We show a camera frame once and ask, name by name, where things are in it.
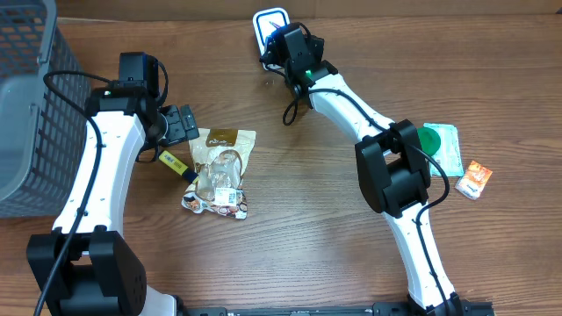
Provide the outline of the green lid jar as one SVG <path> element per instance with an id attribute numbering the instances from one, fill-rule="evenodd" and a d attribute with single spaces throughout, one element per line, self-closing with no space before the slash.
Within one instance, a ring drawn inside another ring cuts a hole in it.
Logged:
<path id="1" fill-rule="evenodd" d="M 434 156 L 441 147 L 441 138 L 438 132 L 429 127 L 420 127 L 417 129 L 417 133 L 423 152 L 429 156 Z"/>

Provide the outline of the orange tissue pack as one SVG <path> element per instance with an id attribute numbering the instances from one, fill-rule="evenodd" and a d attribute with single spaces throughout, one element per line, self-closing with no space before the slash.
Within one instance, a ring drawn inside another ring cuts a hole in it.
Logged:
<path id="1" fill-rule="evenodd" d="M 471 161 L 465 173 L 458 179 L 455 189 L 465 197 L 476 200 L 481 196 L 492 174 L 493 171 L 491 169 L 484 167 L 476 161 Z"/>

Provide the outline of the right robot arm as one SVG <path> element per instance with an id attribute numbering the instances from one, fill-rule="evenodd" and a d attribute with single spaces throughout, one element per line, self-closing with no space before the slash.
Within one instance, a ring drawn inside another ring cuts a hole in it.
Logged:
<path id="1" fill-rule="evenodd" d="M 355 143 L 357 176 L 368 206 L 385 217 L 407 272 L 413 315 L 460 315 L 463 307 L 440 261 L 429 223 L 429 173 L 434 160 L 422 150 L 418 130 L 394 122 L 355 94 L 324 60 L 324 41 L 301 23 L 276 26 L 260 61 L 293 90 L 289 111 L 301 100 L 331 120 Z"/>

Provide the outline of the brown snack bag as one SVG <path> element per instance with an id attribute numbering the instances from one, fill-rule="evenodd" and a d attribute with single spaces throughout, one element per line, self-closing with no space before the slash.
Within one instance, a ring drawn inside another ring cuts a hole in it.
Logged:
<path id="1" fill-rule="evenodd" d="M 243 177 L 256 143 L 256 132 L 236 129 L 198 130 L 190 153 L 198 177 L 186 189 L 181 205 L 200 214 L 212 212 L 244 220 L 248 203 Z"/>

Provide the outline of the yellow highlighter marker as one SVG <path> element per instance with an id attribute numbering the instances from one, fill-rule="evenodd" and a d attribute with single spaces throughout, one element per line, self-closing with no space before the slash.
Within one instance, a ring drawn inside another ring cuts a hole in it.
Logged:
<path id="1" fill-rule="evenodd" d="M 162 151 L 159 154 L 158 159 L 160 162 L 163 162 L 166 166 L 175 171 L 187 182 L 195 183 L 198 180 L 198 174 L 193 169 L 190 169 L 185 163 L 181 162 L 169 151 Z"/>

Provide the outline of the teal wet wipes pack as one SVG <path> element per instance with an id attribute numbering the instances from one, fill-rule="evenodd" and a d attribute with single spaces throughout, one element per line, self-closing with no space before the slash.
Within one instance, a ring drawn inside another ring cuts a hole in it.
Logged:
<path id="1" fill-rule="evenodd" d="M 464 169 L 460 153 L 458 129 L 454 125 L 437 123 L 424 123 L 423 127 L 434 129 L 441 138 L 440 149 L 431 157 L 440 165 L 446 176 L 462 176 Z"/>

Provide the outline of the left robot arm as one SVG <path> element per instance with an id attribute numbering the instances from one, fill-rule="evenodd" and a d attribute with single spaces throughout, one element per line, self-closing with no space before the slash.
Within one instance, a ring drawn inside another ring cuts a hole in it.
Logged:
<path id="1" fill-rule="evenodd" d="M 48 234 L 31 236 L 27 261 L 40 288 L 35 314 L 186 315 L 183 300 L 148 285 L 123 237 L 126 195 L 139 154 L 186 141 L 176 106 L 165 106 L 165 66 L 143 52 L 119 57 L 119 77 L 103 78 L 78 105 L 46 73 L 47 89 L 86 120 L 86 142 L 72 190 Z"/>

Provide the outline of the red chocolate bar wrapper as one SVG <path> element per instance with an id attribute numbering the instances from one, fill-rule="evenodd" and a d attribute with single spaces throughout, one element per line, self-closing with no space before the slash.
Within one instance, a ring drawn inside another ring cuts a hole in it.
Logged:
<path id="1" fill-rule="evenodd" d="M 275 22 L 275 21 L 272 21 L 272 20 L 269 21 L 269 23 L 270 23 L 270 25 L 273 26 L 276 30 L 279 29 L 279 28 L 281 28 L 281 27 L 286 26 L 286 24 L 282 24 L 282 23 L 280 23 L 280 22 L 278 23 L 278 22 Z"/>

